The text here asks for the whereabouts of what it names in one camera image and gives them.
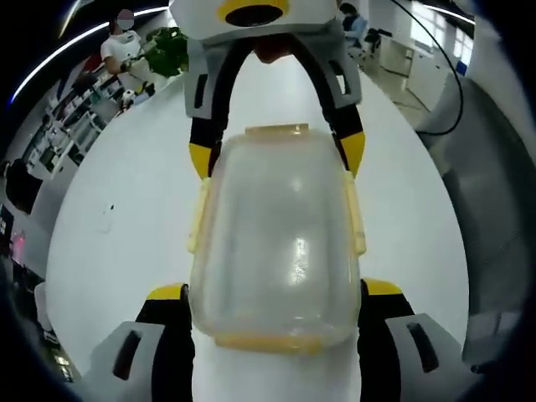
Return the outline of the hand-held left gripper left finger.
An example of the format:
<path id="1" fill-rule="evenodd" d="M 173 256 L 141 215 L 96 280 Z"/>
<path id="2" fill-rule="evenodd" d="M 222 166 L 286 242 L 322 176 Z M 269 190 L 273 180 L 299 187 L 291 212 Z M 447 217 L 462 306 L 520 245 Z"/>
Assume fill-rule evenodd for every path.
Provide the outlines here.
<path id="1" fill-rule="evenodd" d="M 79 381 L 84 401 L 191 401 L 195 347 L 188 286 L 153 290 L 133 321 L 96 346 Z"/>

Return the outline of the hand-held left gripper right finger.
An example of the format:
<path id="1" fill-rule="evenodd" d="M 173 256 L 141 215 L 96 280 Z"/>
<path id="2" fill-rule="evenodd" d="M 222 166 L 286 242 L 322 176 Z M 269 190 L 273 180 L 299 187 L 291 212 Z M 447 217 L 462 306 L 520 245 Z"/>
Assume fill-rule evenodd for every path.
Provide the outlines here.
<path id="1" fill-rule="evenodd" d="M 459 401 L 474 385 L 460 344 L 387 281 L 361 280 L 357 351 L 362 401 Z"/>

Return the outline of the person's right hand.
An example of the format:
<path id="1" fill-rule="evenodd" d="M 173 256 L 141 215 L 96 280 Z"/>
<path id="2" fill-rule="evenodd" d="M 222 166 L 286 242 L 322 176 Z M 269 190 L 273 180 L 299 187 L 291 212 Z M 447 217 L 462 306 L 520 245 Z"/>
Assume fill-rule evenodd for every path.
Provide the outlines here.
<path id="1" fill-rule="evenodd" d="M 258 60 L 264 64 L 272 64 L 291 53 L 285 41 L 275 39 L 259 40 L 255 44 L 254 52 Z"/>

